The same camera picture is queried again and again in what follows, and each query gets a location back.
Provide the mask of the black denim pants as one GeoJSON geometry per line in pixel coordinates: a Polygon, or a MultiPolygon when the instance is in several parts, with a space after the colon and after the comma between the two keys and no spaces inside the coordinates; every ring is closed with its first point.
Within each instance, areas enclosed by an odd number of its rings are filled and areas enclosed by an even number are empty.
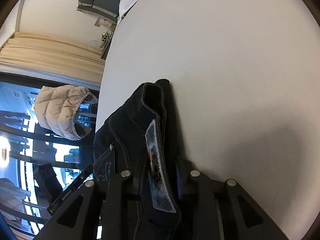
{"type": "Polygon", "coordinates": [[[93,177],[101,191],[122,171],[138,179],[138,239],[175,239],[182,196],[170,82],[141,84],[96,132],[93,177]]]}

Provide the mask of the beige puffer jacket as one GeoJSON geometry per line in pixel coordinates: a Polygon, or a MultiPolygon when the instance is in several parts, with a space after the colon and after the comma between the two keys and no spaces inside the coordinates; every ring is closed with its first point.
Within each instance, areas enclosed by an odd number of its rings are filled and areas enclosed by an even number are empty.
{"type": "Polygon", "coordinates": [[[41,127],[68,140],[81,140],[92,130],[77,121],[83,103],[98,103],[97,97],[86,87],[43,86],[35,100],[35,115],[41,127]]]}

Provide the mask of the beige curtain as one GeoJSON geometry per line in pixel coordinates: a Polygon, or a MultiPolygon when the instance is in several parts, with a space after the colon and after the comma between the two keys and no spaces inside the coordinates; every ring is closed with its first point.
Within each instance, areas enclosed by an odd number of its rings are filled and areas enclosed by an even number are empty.
{"type": "Polygon", "coordinates": [[[82,42],[18,32],[1,48],[1,62],[101,83],[105,61],[82,42]]]}

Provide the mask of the dark grey nightstand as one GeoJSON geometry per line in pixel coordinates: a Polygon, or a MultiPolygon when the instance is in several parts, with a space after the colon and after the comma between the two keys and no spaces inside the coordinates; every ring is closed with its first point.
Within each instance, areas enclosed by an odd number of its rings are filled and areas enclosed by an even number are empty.
{"type": "Polygon", "coordinates": [[[108,30],[107,32],[103,33],[101,36],[100,48],[101,48],[101,58],[103,60],[105,60],[107,57],[113,36],[114,36],[114,29],[108,30]]]}

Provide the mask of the items on nightstand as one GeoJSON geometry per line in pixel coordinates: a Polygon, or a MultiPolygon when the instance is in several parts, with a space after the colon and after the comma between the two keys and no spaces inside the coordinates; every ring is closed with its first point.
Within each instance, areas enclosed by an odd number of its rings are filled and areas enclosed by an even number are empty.
{"type": "Polygon", "coordinates": [[[102,53],[107,45],[110,44],[114,35],[114,29],[109,28],[100,35],[100,38],[91,40],[87,43],[87,48],[95,53],[102,53]]]}

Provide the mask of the white bed mattress sheet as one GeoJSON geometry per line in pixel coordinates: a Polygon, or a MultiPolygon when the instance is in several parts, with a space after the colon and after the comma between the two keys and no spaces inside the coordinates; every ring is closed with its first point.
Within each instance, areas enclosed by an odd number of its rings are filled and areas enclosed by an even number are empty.
{"type": "Polygon", "coordinates": [[[101,126],[144,82],[175,94],[185,156],[289,239],[319,213],[319,26],[301,0],[139,0],[117,26],[101,126]]]}

